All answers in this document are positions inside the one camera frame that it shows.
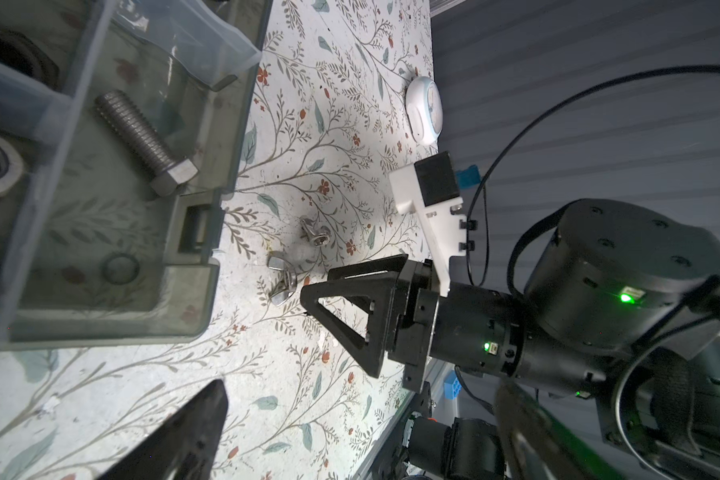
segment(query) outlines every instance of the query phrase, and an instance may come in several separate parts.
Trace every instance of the blue connector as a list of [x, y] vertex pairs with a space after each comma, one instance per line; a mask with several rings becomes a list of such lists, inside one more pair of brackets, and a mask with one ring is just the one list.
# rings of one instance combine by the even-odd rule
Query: blue connector
[[451, 372], [445, 377], [445, 398], [453, 400], [461, 391], [461, 383], [456, 378], [456, 372]]

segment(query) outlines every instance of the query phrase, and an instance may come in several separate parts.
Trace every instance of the plastic storage box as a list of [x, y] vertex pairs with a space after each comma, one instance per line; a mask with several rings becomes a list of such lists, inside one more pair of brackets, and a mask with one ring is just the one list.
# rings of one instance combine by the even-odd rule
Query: plastic storage box
[[[0, 350], [187, 341], [210, 321], [220, 203], [234, 190], [256, 67], [211, 91], [111, 22], [116, 4], [0, 2], [0, 24], [46, 48], [63, 85], [0, 64], [0, 136], [28, 172], [0, 199]], [[216, 14], [260, 47], [271, 5], [231, 0]], [[43, 21], [69, 28], [35, 27]], [[94, 98], [114, 88], [199, 168], [172, 197], [154, 195], [95, 113]]]

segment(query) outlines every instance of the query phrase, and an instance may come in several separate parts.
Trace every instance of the metal ring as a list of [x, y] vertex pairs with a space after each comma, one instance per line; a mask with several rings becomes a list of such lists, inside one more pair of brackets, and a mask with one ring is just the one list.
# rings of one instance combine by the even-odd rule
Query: metal ring
[[[127, 264], [117, 266], [114, 262], [118, 260], [130, 263], [130, 268]], [[139, 276], [140, 271], [139, 261], [133, 255], [125, 252], [115, 252], [106, 256], [101, 262], [101, 276], [107, 283], [113, 285], [125, 285], [133, 282]]]
[[19, 182], [24, 173], [24, 161], [16, 149], [0, 137], [0, 197]]

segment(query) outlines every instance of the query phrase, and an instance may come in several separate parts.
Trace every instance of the wire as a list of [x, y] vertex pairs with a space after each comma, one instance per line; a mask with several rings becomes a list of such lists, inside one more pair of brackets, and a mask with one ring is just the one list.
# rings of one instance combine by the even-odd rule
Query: wire
[[456, 366], [454, 367], [454, 372], [456, 372], [456, 378], [458, 379], [458, 382], [461, 383], [461, 388], [467, 393], [467, 395], [469, 395], [470, 398], [472, 398], [472, 399], [475, 400], [477, 403], [479, 403], [481, 407], [483, 407], [483, 408], [485, 408], [486, 410], [488, 410], [488, 413], [489, 413], [489, 414], [495, 416], [496, 414], [494, 413], [494, 406], [492, 406], [491, 404], [489, 404], [488, 402], [486, 402], [486, 401], [483, 400], [482, 398], [477, 398], [476, 396], [474, 396], [474, 394], [473, 394], [472, 392], [470, 392], [469, 388], [467, 387], [467, 384], [464, 383], [464, 379], [461, 378], [461, 367], [458, 366], [458, 365], [456, 365]]
[[704, 316], [698, 320], [694, 320], [690, 323], [687, 323], [683, 326], [679, 326], [675, 328], [674, 330], [670, 330], [667, 333], [664, 333], [662, 335], [659, 335], [655, 340], [653, 340], [651, 343], [649, 343], [646, 348], [642, 351], [641, 354], [635, 356], [632, 361], [627, 365], [626, 369], [621, 375], [621, 378], [619, 378], [618, 383], [616, 384], [616, 389], [614, 390], [614, 414], [616, 416], [616, 427], [619, 429], [619, 434], [621, 434], [621, 437], [624, 439], [624, 444], [626, 447], [632, 452], [632, 455], [637, 457], [637, 459], [642, 463], [644, 466], [648, 467], [649, 470], [653, 471], [657, 475], [661, 475], [663, 478], [667, 478], [668, 480], [676, 480], [673, 476], [667, 475], [664, 472], [662, 472], [659, 468], [651, 465], [648, 463], [647, 460], [641, 456], [637, 450], [632, 446], [630, 443], [630, 440], [626, 436], [626, 433], [624, 432], [624, 425], [622, 425], [621, 421], [621, 397], [624, 393], [624, 386], [626, 385], [626, 381], [630, 378], [632, 375], [632, 372], [637, 368], [637, 366], [645, 360], [648, 355], [652, 353], [653, 350], [661, 346], [664, 342], [669, 340], [675, 335], [679, 335], [682, 332], [685, 332], [687, 330], [691, 330], [693, 328], [696, 328], [699, 325], [702, 325], [707, 322], [711, 322], [717, 318], [716, 314], [711, 314]]
[[[482, 286], [485, 283], [485, 278], [488, 275], [488, 259], [490, 258], [490, 242], [488, 241], [488, 199], [486, 198], [485, 185], [483, 185], [483, 213], [485, 215], [485, 266], [483, 267], [483, 276], [480, 279], [480, 283], [476, 286]], [[469, 228], [467, 228], [467, 245], [469, 245]], [[467, 276], [469, 277], [469, 284], [475, 286], [474, 280], [472, 280], [472, 262], [469, 256], [470, 248], [467, 247]]]
[[[467, 222], [471, 221], [472, 219], [472, 212], [474, 211], [474, 206], [478, 202], [478, 196], [480, 195], [480, 192], [483, 192], [483, 199], [484, 203], [487, 203], [485, 200], [485, 182], [488, 181], [488, 178], [490, 175], [494, 172], [497, 165], [499, 165], [499, 162], [507, 156], [507, 153], [509, 150], [512, 149], [512, 147], [515, 146], [517, 142], [520, 141], [522, 137], [524, 137], [533, 127], [541, 123], [542, 120], [545, 120], [547, 117], [551, 116], [553, 113], [557, 112], [558, 110], [561, 110], [562, 108], [566, 107], [569, 104], [572, 104], [576, 100], [580, 100], [584, 97], [587, 97], [589, 95], [592, 95], [598, 91], [605, 90], [606, 88], [615, 87], [617, 85], [622, 85], [629, 82], [635, 82], [637, 80], [644, 80], [646, 78], [655, 78], [655, 77], [663, 77], [666, 75], [676, 75], [676, 74], [689, 74], [689, 73], [704, 73], [704, 74], [720, 74], [720, 65], [717, 64], [699, 64], [699, 65], [681, 65], [679, 67], [668, 67], [668, 68], [656, 68], [653, 70], [646, 70], [644, 72], [638, 72], [630, 75], [625, 75], [623, 77], [614, 78], [613, 80], [609, 80], [608, 82], [599, 83], [593, 87], [588, 88], [587, 90], [580, 91], [579, 93], [572, 95], [565, 100], [559, 102], [557, 105], [553, 106], [549, 110], [543, 112], [541, 115], [536, 117], [535, 120], [531, 121], [526, 128], [524, 128], [521, 132], [518, 133], [518, 135], [512, 139], [509, 144], [504, 147], [504, 149], [499, 153], [499, 155], [496, 157], [494, 162], [490, 165], [488, 168], [488, 171], [485, 172], [483, 177], [480, 179], [480, 185], [478, 186], [478, 189], [474, 192], [474, 196], [472, 197], [472, 202], [469, 206], [469, 210], [467, 212]], [[467, 238], [469, 239], [469, 229], [467, 229]], [[485, 209], [485, 241], [488, 243], [488, 208]], [[486, 245], [486, 253], [489, 252], [489, 247]], [[472, 281], [471, 276], [471, 264], [470, 264], [470, 255], [469, 255], [469, 249], [467, 249], [467, 273], [469, 274], [469, 281], [470, 284], [474, 285], [474, 282]], [[488, 255], [486, 254], [485, 257], [485, 264], [484, 264], [484, 270], [483, 270], [483, 282], [485, 281], [485, 275], [488, 271]]]

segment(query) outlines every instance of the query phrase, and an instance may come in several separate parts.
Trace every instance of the table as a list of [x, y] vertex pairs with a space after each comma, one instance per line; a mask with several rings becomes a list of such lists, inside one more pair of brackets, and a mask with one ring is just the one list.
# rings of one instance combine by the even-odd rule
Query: table
[[[0, 480], [95, 478], [219, 377], [230, 410], [214, 478], [347, 477], [394, 415], [402, 366], [371, 379], [298, 295], [271, 305], [266, 257], [284, 251], [304, 285], [334, 266], [427, 256], [386, 180], [436, 151], [416, 145], [404, 112], [407, 83], [432, 76], [427, 0], [276, 2], [264, 50], [208, 331], [169, 346], [1, 352]], [[310, 246], [304, 215], [335, 241]], [[335, 307], [362, 331], [362, 316]]]

